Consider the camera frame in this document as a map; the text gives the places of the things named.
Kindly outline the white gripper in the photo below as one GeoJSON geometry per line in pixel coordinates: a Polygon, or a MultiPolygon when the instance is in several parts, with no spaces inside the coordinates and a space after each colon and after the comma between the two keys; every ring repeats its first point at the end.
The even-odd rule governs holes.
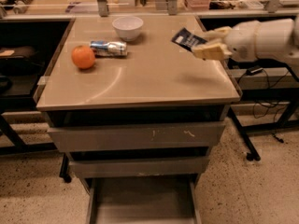
{"type": "Polygon", "coordinates": [[[192,47],[192,54],[203,60],[225,60],[231,58],[239,63],[254,62],[257,60],[255,54],[255,37],[260,26],[259,21],[240,22],[233,28],[223,26],[214,30],[204,32],[203,38],[223,39],[224,43],[201,44],[192,47]]]}

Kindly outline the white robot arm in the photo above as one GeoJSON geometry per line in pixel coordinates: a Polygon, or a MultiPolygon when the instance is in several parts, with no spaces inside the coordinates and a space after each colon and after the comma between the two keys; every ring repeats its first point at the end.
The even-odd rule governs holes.
{"type": "Polygon", "coordinates": [[[239,63],[272,59],[296,67],[299,61],[298,20],[244,21],[203,32],[207,42],[192,47],[196,58],[239,63]]]}

